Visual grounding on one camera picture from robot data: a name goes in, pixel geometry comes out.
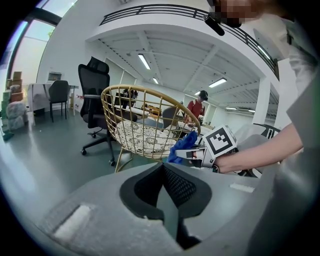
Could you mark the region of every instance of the forearm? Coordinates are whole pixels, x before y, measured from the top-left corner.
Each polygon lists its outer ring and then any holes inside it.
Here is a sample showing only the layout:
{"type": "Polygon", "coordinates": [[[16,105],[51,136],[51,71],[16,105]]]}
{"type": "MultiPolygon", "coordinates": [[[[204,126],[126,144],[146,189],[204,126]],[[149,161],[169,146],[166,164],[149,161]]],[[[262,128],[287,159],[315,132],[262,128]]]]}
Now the forearm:
{"type": "Polygon", "coordinates": [[[218,157],[216,164],[221,173],[247,170],[277,163],[303,147],[293,124],[289,124],[270,141],[235,153],[218,157]]]}

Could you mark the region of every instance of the white marker cube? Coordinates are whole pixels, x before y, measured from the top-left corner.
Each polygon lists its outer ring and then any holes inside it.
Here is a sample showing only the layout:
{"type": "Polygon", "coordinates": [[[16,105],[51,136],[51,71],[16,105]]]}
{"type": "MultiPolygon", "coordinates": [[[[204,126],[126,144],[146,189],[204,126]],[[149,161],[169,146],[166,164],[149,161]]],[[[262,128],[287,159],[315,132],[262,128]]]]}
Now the white marker cube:
{"type": "Polygon", "coordinates": [[[237,139],[227,125],[218,126],[203,140],[213,159],[237,147],[237,139]]]}

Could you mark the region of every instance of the person in red shirt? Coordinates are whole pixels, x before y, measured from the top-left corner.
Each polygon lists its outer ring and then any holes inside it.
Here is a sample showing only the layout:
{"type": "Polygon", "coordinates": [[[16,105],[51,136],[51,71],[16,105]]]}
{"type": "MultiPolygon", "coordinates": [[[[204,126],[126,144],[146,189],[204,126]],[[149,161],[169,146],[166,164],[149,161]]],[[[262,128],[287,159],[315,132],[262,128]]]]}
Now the person in red shirt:
{"type": "MultiPolygon", "coordinates": [[[[188,104],[188,109],[194,114],[194,116],[198,119],[199,115],[204,116],[206,108],[202,105],[203,101],[208,100],[208,93],[205,90],[200,91],[200,94],[196,100],[191,100],[188,104]]],[[[188,121],[192,122],[190,116],[187,116],[188,121]]]]}

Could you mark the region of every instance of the ceiling light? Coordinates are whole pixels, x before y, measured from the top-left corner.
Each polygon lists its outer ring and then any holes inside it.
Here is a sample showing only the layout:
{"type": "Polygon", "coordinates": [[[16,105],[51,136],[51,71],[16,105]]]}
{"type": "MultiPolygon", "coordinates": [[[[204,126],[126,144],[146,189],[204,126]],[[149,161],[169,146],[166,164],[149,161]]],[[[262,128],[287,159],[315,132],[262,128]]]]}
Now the ceiling light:
{"type": "Polygon", "coordinates": [[[214,82],[213,84],[210,84],[209,87],[212,88],[212,87],[221,85],[221,84],[225,83],[226,81],[227,81],[227,79],[221,78],[218,81],[214,82]]]}
{"type": "Polygon", "coordinates": [[[261,48],[261,46],[258,45],[258,49],[259,49],[269,60],[271,60],[270,57],[268,56],[268,54],[261,48]]]}
{"type": "Polygon", "coordinates": [[[145,58],[145,56],[143,54],[138,54],[140,60],[142,61],[142,63],[144,64],[144,66],[146,67],[147,70],[150,70],[150,66],[145,58]]]}

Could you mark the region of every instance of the gray floor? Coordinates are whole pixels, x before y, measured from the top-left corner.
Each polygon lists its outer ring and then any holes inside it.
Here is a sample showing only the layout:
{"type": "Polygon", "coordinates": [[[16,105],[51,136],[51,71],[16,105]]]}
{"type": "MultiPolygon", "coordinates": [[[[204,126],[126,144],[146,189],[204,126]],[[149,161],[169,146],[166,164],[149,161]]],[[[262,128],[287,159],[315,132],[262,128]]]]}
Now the gray floor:
{"type": "MultiPolygon", "coordinates": [[[[8,199],[20,213],[37,224],[57,203],[86,182],[100,176],[113,174],[115,167],[109,165],[111,153],[107,143],[87,149],[87,155],[80,153],[82,146],[94,139],[80,115],[69,113],[68,119],[54,111],[54,123],[49,113],[35,119],[31,124],[14,131],[7,142],[0,139],[3,161],[19,159],[11,164],[10,170],[1,171],[1,182],[8,199]]],[[[112,142],[115,161],[120,154],[120,145],[112,142]]],[[[122,155],[122,162],[130,157],[122,155]]],[[[135,155],[123,171],[153,161],[135,155]]],[[[164,210],[167,220],[177,218],[177,209],[163,189],[158,207],[164,210]]],[[[171,220],[165,222],[168,231],[175,236],[176,228],[171,220]]]]}

